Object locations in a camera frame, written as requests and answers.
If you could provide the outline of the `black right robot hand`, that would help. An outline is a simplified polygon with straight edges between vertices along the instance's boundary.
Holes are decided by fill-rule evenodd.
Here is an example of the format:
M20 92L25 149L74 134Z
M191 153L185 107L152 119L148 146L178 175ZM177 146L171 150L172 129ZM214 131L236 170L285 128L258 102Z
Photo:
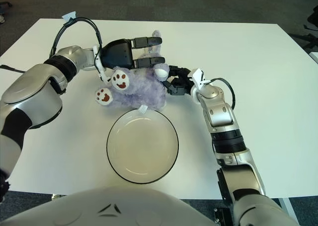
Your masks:
M191 94L190 91L194 85L188 74L190 70L187 68L179 68L178 66L169 66L168 77L173 77L172 81L163 81L163 85L170 95L185 95Z

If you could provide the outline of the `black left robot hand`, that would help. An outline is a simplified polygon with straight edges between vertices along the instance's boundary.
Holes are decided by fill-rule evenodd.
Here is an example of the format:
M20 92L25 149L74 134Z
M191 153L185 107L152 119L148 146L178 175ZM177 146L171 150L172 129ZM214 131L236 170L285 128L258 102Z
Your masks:
M133 59L132 50L149 48L162 43L160 37L139 37L134 39L118 39L108 43L100 51L101 64L105 68L122 67L131 69L149 68L156 64L164 64L165 58L141 57Z

